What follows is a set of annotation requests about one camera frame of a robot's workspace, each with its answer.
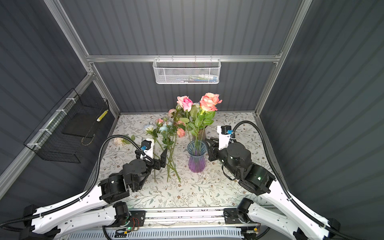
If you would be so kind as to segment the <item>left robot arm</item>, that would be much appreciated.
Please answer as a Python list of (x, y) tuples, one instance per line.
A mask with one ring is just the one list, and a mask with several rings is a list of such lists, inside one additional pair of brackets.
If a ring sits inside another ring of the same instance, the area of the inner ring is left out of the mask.
[(127, 204), (122, 199), (143, 188), (153, 169), (166, 166), (167, 151), (160, 159), (149, 166), (145, 157), (153, 156), (153, 150), (145, 150), (137, 159), (124, 164), (123, 169), (102, 180), (89, 193), (77, 196), (46, 207), (25, 209), (25, 215), (33, 213), (36, 219), (25, 221), (19, 238), (21, 240), (59, 240), (76, 231), (93, 227), (132, 226), (134, 223)]

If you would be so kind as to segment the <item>pale pink rose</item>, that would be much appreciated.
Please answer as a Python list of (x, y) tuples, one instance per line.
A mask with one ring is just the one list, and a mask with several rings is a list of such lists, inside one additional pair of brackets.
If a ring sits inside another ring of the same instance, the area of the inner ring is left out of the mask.
[(128, 141), (125, 138), (114, 138), (113, 141), (114, 141), (114, 143), (116, 145), (121, 145), (121, 146), (131, 145), (132, 144), (130, 141)]

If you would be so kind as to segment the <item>white blue rose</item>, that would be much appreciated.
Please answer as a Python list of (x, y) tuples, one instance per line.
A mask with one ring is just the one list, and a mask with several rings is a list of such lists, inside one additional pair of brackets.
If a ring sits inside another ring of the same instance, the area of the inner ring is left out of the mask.
[(169, 149), (169, 136), (168, 136), (168, 126), (165, 123), (157, 123), (155, 125), (146, 125), (144, 130), (149, 134), (155, 142), (155, 145), (158, 145), (163, 151), (165, 148)]

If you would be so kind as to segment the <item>magenta pink rose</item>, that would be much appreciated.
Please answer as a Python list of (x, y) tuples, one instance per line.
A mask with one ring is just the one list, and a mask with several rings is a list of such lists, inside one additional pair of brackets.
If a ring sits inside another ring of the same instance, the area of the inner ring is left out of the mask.
[(182, 119), (191, 119), (191, 110), (192, 110), (193, 101), (188, 96), (177, 97), (177, 136), (179, 138), (185, 137), (188, 135), (188, 140), (191, 141), (190, 130), (188, 130), (187, 123), (183, 122)]

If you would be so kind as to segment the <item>coral pink rose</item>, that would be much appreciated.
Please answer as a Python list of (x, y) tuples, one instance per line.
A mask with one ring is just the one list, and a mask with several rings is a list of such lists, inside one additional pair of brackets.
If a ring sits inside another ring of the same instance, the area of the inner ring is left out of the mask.
[(206, 129), (214, 122), (214, 117), (217, 112), (217, 105), (220, 104), (219, 94), (206, 93), (202, 96), (199, 101), (200, 112), (198, 114), (199, 121), (196, 121), (196, 124), (199, 126), (199, 130)]

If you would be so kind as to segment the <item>red glass vase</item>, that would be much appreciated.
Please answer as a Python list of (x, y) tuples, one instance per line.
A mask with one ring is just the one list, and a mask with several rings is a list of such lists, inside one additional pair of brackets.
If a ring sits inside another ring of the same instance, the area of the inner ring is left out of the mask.
[(192, 130), (191, 135), (193, 142), (200, 141), (202, 143), (205, 143), (205, 140), (207, 138), (206, 129), (199, 130), (199, 132)]

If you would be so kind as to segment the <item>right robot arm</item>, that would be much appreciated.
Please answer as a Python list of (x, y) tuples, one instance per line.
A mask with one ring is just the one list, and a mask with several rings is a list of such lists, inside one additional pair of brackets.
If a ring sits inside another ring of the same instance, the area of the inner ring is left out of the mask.
[(220, 161), (227, 178), (274, 205), (280, 214), (257, 202), (243, 198), (237, 207), (238, 218), (244, 222), (261, 223), (291, 240), (329, 240), (341, 227), (335, 219), (327, 219), (306, 207), (293, 195), (287, 196), (280, 182), (264, 167), (252, 162), (251, 152), (241, 143), (229, 143), (223, 148), (218, 139), (205, 140), (209, 160)]

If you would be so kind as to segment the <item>blue purple glass vase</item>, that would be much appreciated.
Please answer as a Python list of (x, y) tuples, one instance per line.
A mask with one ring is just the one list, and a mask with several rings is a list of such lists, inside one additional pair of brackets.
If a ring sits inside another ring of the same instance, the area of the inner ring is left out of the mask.
[(207, 146), (202, 141), (192, 141), (187, 147), (190, 155), (188, 166), (193, 173), (201, 173), (206, 167)]

